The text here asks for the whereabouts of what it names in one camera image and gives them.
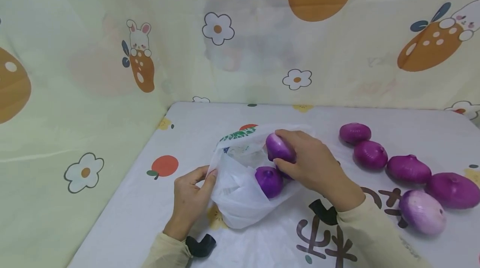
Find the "left hand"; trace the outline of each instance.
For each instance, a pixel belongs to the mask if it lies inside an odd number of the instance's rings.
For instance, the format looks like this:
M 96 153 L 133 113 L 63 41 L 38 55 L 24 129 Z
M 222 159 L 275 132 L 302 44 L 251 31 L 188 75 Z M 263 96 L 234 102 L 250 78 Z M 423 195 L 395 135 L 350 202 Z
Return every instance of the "left hand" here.
M 175 180 L 173 214 L 163 231 L 165 235 L 185 240 L 195 221 L 205 211 L 217 180 L 217 170 L 208 176 L 207 171 L 208 166 L 198 167 Z M 196 184 L 202 180 L 205 182 L 199 188 Z

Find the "red onion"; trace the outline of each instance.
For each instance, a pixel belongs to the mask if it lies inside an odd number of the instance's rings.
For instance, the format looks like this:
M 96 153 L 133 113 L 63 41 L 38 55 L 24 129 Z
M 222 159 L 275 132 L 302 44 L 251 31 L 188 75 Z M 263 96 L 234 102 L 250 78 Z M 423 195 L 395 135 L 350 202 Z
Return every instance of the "red onion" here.
M 430 168 L 414 155 L 398 155 L 387 163 L 387 172 L 398 180 L 424 184 L 432 177 Z
M 442 205 L 425 192 L 405 192 L 398 207 L 405 221 L 420 233 L 438 235 L 445 230 L 447 219 Z
M 277 169 L 268 166 L 258 167 L 255 178 L 267 198 L 275 198 L 282 192 L 283 178 Z
M 274 158 L 281 158 L 287 162 L 295 163 L 297 154 L 293 148 L 279 136 L 274 133 L 269 134 L 265 144 L 269 161 L 273 161 Z
M 446 208 L 467 209 L 480 203 L 480 188 L 473 181 L 452 172 L 432 176 L 425 192 Z
M 353 156 L 361 166 L 372 170 L 381 170 L 388 161 L 385 148 L 373 141 L 360 142 L 353 149 Z
M 349 123 L 340 127 L 340 139 L 352 145 L 368 141 L 371 137 L 372 131 L 370 128 L 360 123 Z

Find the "red apple print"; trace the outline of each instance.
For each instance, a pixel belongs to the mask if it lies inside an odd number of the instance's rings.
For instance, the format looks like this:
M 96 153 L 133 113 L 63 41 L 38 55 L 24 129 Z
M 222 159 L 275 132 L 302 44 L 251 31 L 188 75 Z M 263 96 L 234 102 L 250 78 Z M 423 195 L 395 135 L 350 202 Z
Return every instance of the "red apple print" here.
M 258 125 L 244 125 L 244 126 L 240 127 L 239 130 L 242 131 L 242 130 L 244 130 L 244 129 L 246 129 L 246 128 L 255 127 L 255 126 L 258 126 Z
M 152 170 L 147 171 L 149 176 L 155 176 L 158 179 L 159 176 L 170 176 L 179 167 L 179 161 L 171 155 L 163 155 L 157 158 L 152 164 Z

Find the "sleeve cuff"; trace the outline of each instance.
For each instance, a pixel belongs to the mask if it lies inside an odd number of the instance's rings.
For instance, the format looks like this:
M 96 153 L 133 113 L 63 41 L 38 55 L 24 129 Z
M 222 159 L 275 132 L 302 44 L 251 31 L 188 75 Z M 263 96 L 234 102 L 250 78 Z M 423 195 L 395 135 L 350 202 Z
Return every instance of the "sleeve cuff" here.
M 188 255 L 189 258 L 192 257 L 192 254 L 190 253 L 190 250 L 188 249 L 185 240 L 175 240 L 165 235 L 164 233 L 159 233 L 157 236 L 157 241 L 162 241 L 165 243 L 165 245 L 170 246 L 172 249 L 179 250 L 180 252 L 185 253 L 186 255 Z
M 346 212 L 338 212 L 338 217 L 345 223 L 351 223 L 357 221 L 360 217 L 368 217 L 372 213 L 378 210 L 377 205 L 370 198 L 366 198 L 365 201 L 358 207 Z

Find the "hand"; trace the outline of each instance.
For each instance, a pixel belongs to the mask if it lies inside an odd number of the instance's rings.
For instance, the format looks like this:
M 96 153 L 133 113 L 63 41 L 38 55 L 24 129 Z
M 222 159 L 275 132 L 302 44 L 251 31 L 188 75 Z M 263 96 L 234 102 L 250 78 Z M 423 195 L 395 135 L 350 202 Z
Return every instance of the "hand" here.
M 179 241 L 185 240 L 195 221 L 205 211 L 217 180 L 217 170 L 208 176 L 207 171 L 208 166 L 198 167 L 175 180 L 173 214 L 165 225 L 165 235 Z M 196 184 L 202 180 L 205 182 L 199 188 Z
M 338 212 L 356 208 L 365 200 L 360 186 L 347 177 L 331 151 L 319 139 L 301 131 L 277 130 L 275 134 L 297 153 L 295 164 L 275 158 L 278 169 L 307 189 L 325 196 Z

